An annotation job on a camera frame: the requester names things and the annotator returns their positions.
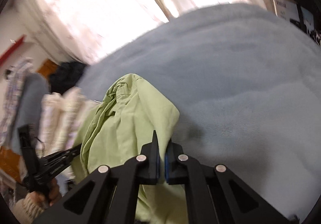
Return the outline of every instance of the sleeve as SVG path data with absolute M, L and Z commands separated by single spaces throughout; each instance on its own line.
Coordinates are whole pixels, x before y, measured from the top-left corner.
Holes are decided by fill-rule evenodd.
M 44 209 L 31 200 L 30 193 L 19 200 L 12 209 L 12 213 L 21 224 L 31 224 L 43 211 Z

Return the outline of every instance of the gray blue blanket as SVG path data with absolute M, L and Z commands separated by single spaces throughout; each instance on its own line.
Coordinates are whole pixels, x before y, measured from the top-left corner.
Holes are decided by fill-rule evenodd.
M 183 15 L 89 67 L 78 86 L 102 100 L 136 73 L 180 112 L 173 141 L 227 165 L 286 217 L 321 194 L 321 49 L 259 7 Z

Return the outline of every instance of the red strip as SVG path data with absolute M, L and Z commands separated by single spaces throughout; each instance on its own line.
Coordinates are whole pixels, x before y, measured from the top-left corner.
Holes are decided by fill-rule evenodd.
M 23 40 L 26 35 L 22 35 L 21 38 L 16 41 L 16 43 L 12 44 L 12 46 L 0 57 L 0 66 L 8 59 L 8 57 L 16 51 L 18 47 L 23 43 Z

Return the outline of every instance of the light green fabric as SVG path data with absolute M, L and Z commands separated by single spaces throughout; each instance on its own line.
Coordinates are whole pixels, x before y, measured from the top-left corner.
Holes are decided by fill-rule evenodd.
M 115 167 L 140 153 L 156 130 L 161 158 L 161 180 L 139 189 L 136 218 L 151 223 L 188 223 L 185 192 L 164 182 L 164 156 L 179 118 L 176 107 L 149 82 L 135 74 L 117 80 L 103 102 L 93 109 L 78 132 L 81 145 L 72 167 L 76 180 L 102 164 Z

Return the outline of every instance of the metal pin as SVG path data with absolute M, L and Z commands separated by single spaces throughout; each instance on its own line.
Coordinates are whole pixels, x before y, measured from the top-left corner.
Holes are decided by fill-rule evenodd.
M 137 161 L 145 161 L 147 159 L 147 157 L 143 154 L 137 155 L 136 156 L 136 160 Z
M 225 172 L 226 171 L 226 167 L 223 164 L 217 165 L 215 169 L 218 172 Z
M 186 154 L 180 154 L 179 155 L 179 160 L 180 161 L 187 161 L 188 160 L 188 156 Z
M 107 165 L 100 165 L 100 166 L 98 167 L 98 171 L 99 171 L 100 173 L 108 172 L 108 166 L 107 166 Z

